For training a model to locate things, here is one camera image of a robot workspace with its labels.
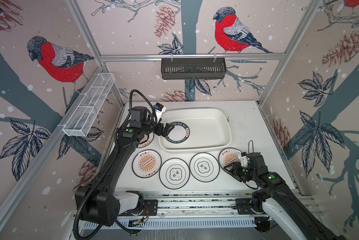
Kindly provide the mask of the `green rim plate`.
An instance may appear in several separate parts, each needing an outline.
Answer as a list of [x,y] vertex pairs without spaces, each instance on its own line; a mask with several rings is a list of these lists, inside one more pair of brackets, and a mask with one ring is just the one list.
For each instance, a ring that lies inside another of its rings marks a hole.
[[174,128],[170,131],[165,139],[173,144],[185,142],[190,136],[190,128],[182,122],[173,122]]

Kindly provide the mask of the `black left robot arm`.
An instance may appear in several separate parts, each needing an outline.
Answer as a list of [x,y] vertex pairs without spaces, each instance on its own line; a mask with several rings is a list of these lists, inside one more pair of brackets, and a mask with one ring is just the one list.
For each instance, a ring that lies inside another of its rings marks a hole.
[[151,133],[166,137],[174,128],[173,124],[150,121],[126,121],[115,133],[115,147],[96,177],[75,193],[77,213],[73,227],[78,229],[80,221],[110,227],[117,221],[119,214],[143,211],[143,194],[138,191],[126,191],[115,195],[114,187],[131,154],[142,139]]

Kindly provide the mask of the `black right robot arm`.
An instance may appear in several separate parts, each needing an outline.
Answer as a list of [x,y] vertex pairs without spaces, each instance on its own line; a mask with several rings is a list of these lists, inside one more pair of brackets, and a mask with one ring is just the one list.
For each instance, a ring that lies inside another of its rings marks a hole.
[[255,182],[251,209],[266,213],[292,240],[344,240],[322,224],[294,195],[285,180],[270,172],[260,153],[241,153],[238,162],[223,167],[238,182]]

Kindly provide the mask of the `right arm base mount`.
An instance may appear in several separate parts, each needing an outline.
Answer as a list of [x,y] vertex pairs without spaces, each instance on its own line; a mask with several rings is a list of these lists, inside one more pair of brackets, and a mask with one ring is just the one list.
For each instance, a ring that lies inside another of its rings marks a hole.
[[239,215],[261,215],[264,213],[262,203],[253,199],[235,199],[234,209]]

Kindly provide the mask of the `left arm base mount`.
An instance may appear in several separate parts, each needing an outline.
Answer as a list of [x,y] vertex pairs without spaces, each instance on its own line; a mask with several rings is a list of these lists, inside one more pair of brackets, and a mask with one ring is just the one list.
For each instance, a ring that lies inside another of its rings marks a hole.
[[139,216],[156,216],[158,208],[158,200],[144,200],[144,207],[140,213],[133,213],[132,210],[119,214],[121,217],[139,217]]

